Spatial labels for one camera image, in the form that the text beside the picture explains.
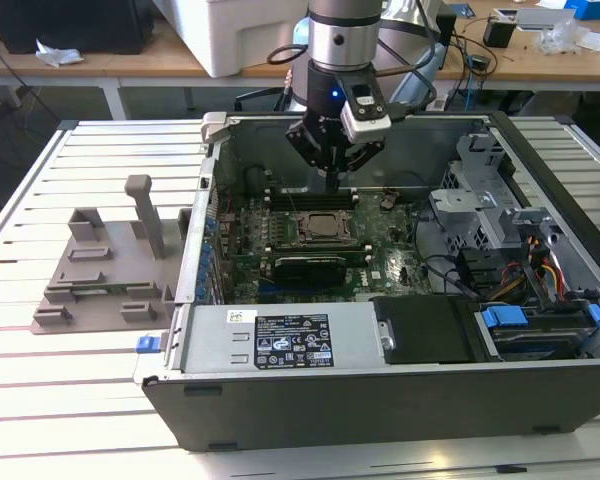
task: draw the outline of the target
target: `white box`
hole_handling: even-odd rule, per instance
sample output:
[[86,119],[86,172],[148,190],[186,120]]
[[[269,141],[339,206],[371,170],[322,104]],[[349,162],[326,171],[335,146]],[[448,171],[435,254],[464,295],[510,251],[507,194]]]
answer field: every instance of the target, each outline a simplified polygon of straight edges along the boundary
[[265,63],[291,43],[306,0],[153,0],[212,77]]

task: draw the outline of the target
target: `slotted metal tabletop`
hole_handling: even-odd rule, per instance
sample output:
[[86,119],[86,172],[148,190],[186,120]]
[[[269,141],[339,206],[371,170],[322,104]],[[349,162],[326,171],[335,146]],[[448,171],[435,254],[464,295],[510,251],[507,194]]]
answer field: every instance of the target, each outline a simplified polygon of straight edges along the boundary
[[[543,144],[543,156],[556,162],[574,195],[589,192],[578,200],[600,205],[600,161],[562,127],[543,120],[551,128],[540,125],[537,132],[549,133],[538,134],[528,122],[523,131],[540,135],[533,141],[563,142]],[[520,479],[600,479],[600,417],[573,434],[548,437],[189,454],[133,383],[134,347],[145,332],[31,335],[31,316],[69,238],[73,208],[97,206],[105,221],[134,219],[124,182],[148,173],[160,215],[176,218],[198,187],[199,132],[197,121],[81,122],[55,134],[1,213],[0,479],[495,479],[497,465],[528,468]],[[572,169],[563,169],[570,162]],[[581,162],[586,169],[573,170]],[[587,211],[600,225],[600,207]]]
[[[512,121],[600,230],[600,148],[578,127],[562,125],[551,117]],[[514,178],[529,201],[540,206],[524,175]]]

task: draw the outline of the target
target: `workbench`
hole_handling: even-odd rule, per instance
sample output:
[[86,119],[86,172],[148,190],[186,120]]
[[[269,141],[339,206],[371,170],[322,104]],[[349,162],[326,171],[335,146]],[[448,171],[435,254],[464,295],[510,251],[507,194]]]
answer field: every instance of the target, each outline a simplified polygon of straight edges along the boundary
[[[532,7],[509,0],[474,0],[471,7],[476,18],[486,18],[494,8]],[[462,34],[471,20],[459,19],[456,25]],[[600,20],[582,22],[600,32]],[[486,22],[467,27],[464,35],[482,42]],[[582,53],[544,56],[533,46],[537,33],[515,31],[507,49],[495,49],[498,69],[485,82],[487,90],[535,91],[600,91],[600,53],[583,49]],[[0,51],[7,63],[31,86],[99,87],[105,94],[112,118],[127,119],[120,89],[125,87],[277,87],[282,86],[288,66],[257,65],[245,68],[232,77],[210,78],[200,63],[165,21],[156,22],[154,35],[141,55],[86,54],[85,61],[53,68],[34,55],[9,55],[2,45]],[[488,54],[470,45],[472,53]],[[444,68],[438,73],[438,91],[451,90],[462,74],[462,59],[452,48]],[[0,85],[18,87],[20,82],[0,61]],[[192,104],[191,92],[185,98]]]
[[[514,122],[600,228],[600,150],[576,127],[548,117]],[[54,134],[0,214],[0,479],[385,479],[405,472],[495,479],[501,465],[527,468],[520,479],[600,479],[600,417],[562,435],[190,454],[134,383],[134,372],[138,381],[144,366],[162,360],[136,355],[136,340],[160,332],[32,335],[32,314],[70,236],[73,209],[98,207],[104,221],[133,220],[125,180],[149,174],[161,217],[175,219],[198,188],[200,126],[69,126]],[[532,182],[516,175],[532,203],[542,205]]]

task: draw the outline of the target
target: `gray plastic post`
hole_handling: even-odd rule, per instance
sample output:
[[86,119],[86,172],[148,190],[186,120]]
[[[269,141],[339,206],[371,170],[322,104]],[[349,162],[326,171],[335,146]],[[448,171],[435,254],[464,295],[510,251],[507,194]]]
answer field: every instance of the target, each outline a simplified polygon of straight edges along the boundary
[[129,175],[127,183],[124,185],[124,191],[136,202],[136,212],[147,233],[153,258],[163,258],[162,224],[158,212],[151,203],[151,197],[149,197],[151,177],[149,175]]

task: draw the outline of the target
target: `electronic device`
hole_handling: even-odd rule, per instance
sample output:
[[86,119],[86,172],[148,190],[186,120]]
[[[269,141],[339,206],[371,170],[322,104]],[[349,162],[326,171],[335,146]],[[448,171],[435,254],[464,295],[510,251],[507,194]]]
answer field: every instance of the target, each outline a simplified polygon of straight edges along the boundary
[[517,25],[516,21],[511,21],[508,18],[490,18],[487,21],[482,41],[487,47],[507,48]]
[[[445,2],[440,2],[438,15],[436,16],[436,24],[438,25],[438,29],[440,30],[440,37],[438,38],[438,43],[444,45],[447,49],[449,48],[449,44],[451,43],[451,36],[453,35],[453,30],[456,28],[456,19],[458,18],[457,11],[454,8],[452,8],[453,6],[455,5],[448,5]],[[440,68],[444,66],[445,59],[442,60],[442,66],[440,66]]]
[[203,121],[164,361],[143,370],[182,448],[550,434],[600,414],[600,232],[506,116],[393,123],[328,193],[286,141],[301,119]]
[[0,40],[14,54],[36,40],[81,52],[139,54],[153,31],[151,0],[0,0]]

